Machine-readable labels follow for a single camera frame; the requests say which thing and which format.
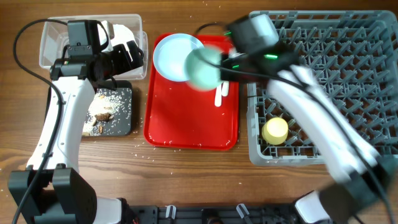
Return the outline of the white paper napkin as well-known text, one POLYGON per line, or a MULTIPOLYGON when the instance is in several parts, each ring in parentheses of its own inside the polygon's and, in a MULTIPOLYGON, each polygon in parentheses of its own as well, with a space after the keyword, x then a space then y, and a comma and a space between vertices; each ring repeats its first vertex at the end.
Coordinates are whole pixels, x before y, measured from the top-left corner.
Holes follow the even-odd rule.
POLYGON ((116 45, 123 44, 129 56, 131 56, 127 43, 130 41, 133 42, 136 41, 134 34, 126 26, 120 24, 113 25, 113 29, 114 29, 114 38, 111 40, 113 48, 116 45))

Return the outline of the white plastic spoon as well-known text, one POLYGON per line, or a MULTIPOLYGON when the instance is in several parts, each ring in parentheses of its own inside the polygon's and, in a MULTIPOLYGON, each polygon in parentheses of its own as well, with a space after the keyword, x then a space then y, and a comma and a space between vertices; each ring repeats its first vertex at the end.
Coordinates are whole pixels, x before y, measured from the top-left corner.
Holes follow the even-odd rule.
POLYGON ((221 85, 221 96, 227 97, 229 94, 229 81, 224 81, 221 85))

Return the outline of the white plastic fork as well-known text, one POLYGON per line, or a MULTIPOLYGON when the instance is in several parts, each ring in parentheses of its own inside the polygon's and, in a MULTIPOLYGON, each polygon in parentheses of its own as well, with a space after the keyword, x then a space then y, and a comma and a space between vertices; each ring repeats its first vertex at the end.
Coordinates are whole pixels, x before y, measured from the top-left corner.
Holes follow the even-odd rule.
POLYGON ((215 93, 215 106, 220 107, 222 104, 222 84, 217 86, 215 93))

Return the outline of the mint green bowl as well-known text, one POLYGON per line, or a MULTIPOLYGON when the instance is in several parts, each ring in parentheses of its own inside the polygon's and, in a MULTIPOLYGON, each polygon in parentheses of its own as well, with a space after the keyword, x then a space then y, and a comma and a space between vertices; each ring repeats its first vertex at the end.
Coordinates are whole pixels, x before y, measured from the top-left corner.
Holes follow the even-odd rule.
POLYGON ((198 91, 214 90, 222 84, 221 72, 199 58, 219 65, 221 51, 214 47, 202 47, 192 50, 185 59, 184 69, 188 78, 188 84, 198 91))

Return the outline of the food scraps and rice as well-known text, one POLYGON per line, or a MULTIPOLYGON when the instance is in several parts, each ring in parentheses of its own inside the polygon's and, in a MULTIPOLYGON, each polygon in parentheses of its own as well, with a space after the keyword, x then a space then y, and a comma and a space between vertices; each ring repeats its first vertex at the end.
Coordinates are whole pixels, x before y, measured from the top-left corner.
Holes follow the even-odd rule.
POLYGON ((132 89, 99 88, 88 109, 82 136, 125 136, 131 132, 132 89))

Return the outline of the light blue plate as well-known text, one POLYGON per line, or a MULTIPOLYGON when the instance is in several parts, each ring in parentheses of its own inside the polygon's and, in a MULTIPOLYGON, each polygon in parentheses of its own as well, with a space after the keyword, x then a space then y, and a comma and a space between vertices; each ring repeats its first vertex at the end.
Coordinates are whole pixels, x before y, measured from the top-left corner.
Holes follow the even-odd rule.
POLYGON ((155 47, 153 63, 157 72, 173 82, 185 82, 185 59, 192 50, 204 45, 196 37, 189 34, 171 34, 164 37, 155 47))

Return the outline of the yellow plastic cup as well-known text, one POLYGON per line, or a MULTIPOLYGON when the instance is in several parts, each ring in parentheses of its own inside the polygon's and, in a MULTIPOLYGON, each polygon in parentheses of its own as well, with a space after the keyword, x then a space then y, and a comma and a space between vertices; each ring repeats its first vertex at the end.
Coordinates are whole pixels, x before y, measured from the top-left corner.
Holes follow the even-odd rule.
POLYGON ((271 145, 282 144, 288 135, 289 127, 287 122, 279 117, 271 118, 262 127, 262 137, 271 145))

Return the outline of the light blue bowl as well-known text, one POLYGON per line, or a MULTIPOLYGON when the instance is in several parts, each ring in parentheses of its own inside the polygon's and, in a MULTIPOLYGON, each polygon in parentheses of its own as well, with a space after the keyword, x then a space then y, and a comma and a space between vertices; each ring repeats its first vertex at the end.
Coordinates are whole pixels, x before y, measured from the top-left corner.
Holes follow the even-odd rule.
POLYGON ((269 16, 262 14, 252 17, 251 23, 266 46, 272 46, 278 43, 279 35, 269 16))

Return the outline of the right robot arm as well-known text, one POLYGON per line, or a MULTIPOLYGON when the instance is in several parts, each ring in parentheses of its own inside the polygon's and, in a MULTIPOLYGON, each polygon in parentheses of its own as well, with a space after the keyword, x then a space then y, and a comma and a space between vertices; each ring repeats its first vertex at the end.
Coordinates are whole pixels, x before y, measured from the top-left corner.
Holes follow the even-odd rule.
POLYGON ((397 171, 331 102, 294 48, 281 41, 266 15, 226 24, 238 56, 221 64, 221 75, 238 82, 267 82, 267 90, 293 116, 323 156, 334 183, 295 203, 306 223, 346 223, 377 201, 389 206, 387 189, 397 171))

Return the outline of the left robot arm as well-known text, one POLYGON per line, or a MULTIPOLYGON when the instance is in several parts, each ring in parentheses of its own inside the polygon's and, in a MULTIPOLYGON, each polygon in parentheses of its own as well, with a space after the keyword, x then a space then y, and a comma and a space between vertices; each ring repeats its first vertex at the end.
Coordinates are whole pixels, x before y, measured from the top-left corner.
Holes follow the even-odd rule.
POLYGON ((133 32, 108 21, 67 21, 68 44, 50 67, 40 139, 24 170, 11 172, 14 221, 27 223, 139 223, 124 198, 97 196, 80 175, 84 134, 127 135, 132 86, 117 75, 144 66, 133 32))

